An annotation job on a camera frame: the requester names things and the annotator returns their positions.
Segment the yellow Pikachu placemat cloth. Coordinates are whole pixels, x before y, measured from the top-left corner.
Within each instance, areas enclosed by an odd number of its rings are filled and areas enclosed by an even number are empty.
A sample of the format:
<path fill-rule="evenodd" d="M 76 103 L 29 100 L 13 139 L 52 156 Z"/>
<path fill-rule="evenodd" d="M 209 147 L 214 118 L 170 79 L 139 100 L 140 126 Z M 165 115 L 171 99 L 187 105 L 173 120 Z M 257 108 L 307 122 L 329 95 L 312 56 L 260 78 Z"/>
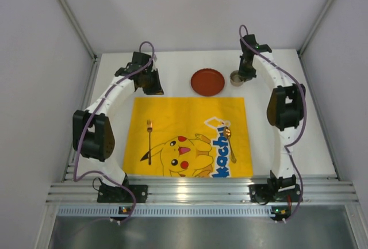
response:
<path fill-rule="evenodd" d="M 152 121 L 148 165 L 147 120 Z M 224 128 L 231 130 L 231 162 Z M 251 177 L 251 146 L 243 98 L 136 98 L 122 165 L 129 175 Z"/>

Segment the red scalloped plastic plate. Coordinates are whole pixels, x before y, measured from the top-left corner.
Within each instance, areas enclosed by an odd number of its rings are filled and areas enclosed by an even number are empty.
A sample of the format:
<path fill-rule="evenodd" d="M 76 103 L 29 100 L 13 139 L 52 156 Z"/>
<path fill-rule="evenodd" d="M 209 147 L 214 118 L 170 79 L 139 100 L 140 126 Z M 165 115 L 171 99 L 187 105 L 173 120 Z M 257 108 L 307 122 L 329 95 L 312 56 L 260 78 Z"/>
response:
<path fill-rule="evenodd" d="M 219 71 L 212 68 L 203 68 L 192 75 L 190 85 L 197 94 L 212 97 L 223 90 L 225 79 Z"/>

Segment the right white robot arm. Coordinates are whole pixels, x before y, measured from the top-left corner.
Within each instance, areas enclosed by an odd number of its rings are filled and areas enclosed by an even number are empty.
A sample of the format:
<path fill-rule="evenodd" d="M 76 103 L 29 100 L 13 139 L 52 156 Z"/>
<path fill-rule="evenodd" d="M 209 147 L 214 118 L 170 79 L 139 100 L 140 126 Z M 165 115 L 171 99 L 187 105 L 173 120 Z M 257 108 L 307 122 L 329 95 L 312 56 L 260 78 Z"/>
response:
<path fill-rule="evenodd" d="M 251 200 L 260 205 L 277 201 L 296 202 L 301 190 L 291 154 L 305 130 L 305 86 L 276 65 L 271 48 L 267 44 L 259 44 L 255 35 L 242 36 L 240 45 L 240 79 L 246 82 L 260 76 L 271 91 L 266 117 L 275 137 L 270 176 L 265 184 L 250 188 Z"/>

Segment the gold fork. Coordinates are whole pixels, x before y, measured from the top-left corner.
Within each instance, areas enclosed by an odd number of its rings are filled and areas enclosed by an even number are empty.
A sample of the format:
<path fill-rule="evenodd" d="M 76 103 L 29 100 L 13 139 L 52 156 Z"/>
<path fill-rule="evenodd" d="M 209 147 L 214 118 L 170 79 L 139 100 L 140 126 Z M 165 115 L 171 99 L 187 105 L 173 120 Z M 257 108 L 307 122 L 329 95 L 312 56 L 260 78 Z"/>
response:
<path fill-rule="evenodd" d="M 151 161 L 151 133 L 153 130 L 153 125 L 152 125 L 152 121 L 151 120 L 147 120 L 147 132 L 148 132 L 148 145 L 149 145 L 149 149 L 148 149 L 148 165 L 150 166 L 152 161 Z"/>

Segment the gold spoon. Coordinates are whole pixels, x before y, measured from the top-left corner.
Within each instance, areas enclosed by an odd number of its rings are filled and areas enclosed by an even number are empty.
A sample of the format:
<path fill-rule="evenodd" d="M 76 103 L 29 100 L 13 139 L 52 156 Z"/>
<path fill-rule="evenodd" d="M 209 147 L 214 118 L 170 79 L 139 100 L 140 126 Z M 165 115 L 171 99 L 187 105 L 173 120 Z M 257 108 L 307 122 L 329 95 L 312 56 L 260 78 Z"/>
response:
<path fill-rule="evenodd" d="M 233 151 L 233 148 L 232 148 L 232 144 L 231 144 L 231 136 L 232 136 L 232 133 L 231 133 L 231 130 L 228 127 L 225 127 L 224 128 L 224 136 L 227 139 L 228 144 L 229 144 L 230 154 L 231 154 L 231 162 L 232 163 L 236 163 L 237 162 L 237 159 L 236 159 L 236 156 L 234 154 L 234 151 Z"/>

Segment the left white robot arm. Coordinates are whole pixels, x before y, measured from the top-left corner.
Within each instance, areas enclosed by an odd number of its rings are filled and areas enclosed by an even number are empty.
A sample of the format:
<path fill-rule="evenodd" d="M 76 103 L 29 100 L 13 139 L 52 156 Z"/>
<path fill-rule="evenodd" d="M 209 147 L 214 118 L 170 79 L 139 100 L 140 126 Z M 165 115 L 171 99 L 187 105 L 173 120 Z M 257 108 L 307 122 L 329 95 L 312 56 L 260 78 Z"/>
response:
<path fill-rule="evenodd" d="M 126 172 L 113 157 L 115 138 L 111 120 L 137 89 L 146 95 L 162 95 L 155 55 L 134 52 L 119 68 L 106 90 L 86 109 L 72 116 L 72 146 L 76 151 L 73 180 L 95 175 L 100 182 L 99 203 L 136 202 Z"/>

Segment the small metal cup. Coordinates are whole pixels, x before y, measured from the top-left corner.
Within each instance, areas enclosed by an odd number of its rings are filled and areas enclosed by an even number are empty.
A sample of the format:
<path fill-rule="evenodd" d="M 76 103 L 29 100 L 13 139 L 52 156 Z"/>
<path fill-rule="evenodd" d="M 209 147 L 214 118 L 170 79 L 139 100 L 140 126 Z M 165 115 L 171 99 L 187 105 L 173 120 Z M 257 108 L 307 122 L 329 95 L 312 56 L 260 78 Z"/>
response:
<path fill-rule="evenodd" d="M 230 79 L 231 85 L 235 86 L 235 87 L 240 87 L 244 83 L 243 80 L 241 79 L 241 77 L 239 76 L 238 70 L 232 71 L 230 76 L 229 76 L 229 79 Z"/>

